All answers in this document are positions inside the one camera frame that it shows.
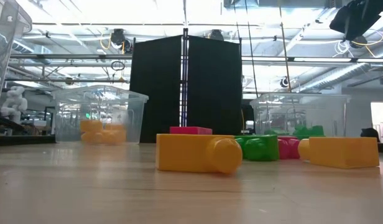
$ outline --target red toy block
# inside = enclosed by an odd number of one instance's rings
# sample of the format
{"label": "red toy block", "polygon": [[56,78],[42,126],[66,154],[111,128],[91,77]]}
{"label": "red toy block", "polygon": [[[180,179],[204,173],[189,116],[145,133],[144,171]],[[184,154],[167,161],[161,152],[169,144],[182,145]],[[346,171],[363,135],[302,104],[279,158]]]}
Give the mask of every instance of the red toy block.
{"label": "red toy block", "polygon": [[170,134],[212,134],[212,129],[201,127],[170,127]]}
{"label": "red toy block", "polygon": [[294,136],[278,136],[280,159],[299,159],[299,140]]}

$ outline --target desk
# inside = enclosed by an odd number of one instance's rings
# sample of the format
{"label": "desk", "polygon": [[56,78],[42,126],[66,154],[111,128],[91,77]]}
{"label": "desk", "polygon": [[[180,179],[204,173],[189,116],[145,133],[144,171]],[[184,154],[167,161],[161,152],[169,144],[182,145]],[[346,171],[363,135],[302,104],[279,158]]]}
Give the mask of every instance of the desk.
{"label": "desk", "polygon": [[381,166],[159,172],[155,146],[0,147],[0,223],[383,223]]}

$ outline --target wooden floor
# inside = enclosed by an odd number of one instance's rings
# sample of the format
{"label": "wooden floor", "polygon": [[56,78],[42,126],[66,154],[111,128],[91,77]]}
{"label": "wooden floor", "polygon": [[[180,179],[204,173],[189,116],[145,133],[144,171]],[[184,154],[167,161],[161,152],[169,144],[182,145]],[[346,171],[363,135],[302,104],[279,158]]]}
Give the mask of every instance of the wooden floor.
{"label": "wooden floor", "polygon": [[383,223],[381,166],[158,172],[154,145],[0,147],[0,223]]}

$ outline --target transparent storage container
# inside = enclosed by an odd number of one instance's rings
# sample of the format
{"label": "transparent storage container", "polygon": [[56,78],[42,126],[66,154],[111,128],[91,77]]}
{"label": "transparent storage container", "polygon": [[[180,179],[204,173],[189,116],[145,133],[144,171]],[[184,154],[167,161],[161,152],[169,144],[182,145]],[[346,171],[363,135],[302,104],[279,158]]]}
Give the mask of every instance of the transparent storage container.
{"label": "transparent storage container", "polygon": [[148,96],[113,86],[53,92],[56,142],[139,143]]}
{"label": "transparent storage container", "polygon": [[14,38],[31,29],[30,16],[15,0],[0,1],[0,96]]}
{"label": "transparent storage container", "polygon": [[264,93],[250,102],[256,134],[345,136],[347,95]]}

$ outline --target white robot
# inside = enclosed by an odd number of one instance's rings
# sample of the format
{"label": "white robot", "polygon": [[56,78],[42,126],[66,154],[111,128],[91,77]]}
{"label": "white robot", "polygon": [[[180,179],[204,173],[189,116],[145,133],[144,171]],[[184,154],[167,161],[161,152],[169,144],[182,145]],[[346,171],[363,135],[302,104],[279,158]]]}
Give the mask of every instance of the white robot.
{"label": "white robot", "polygon": [[25,112],[27,109],[27,100],[23,98],[23,92],[23,87],[12,86],[11,90],[6,93],[6,101],[1,106],[1,115],[11,116],[11,120],[17,124],[20,124],[21,112]]}

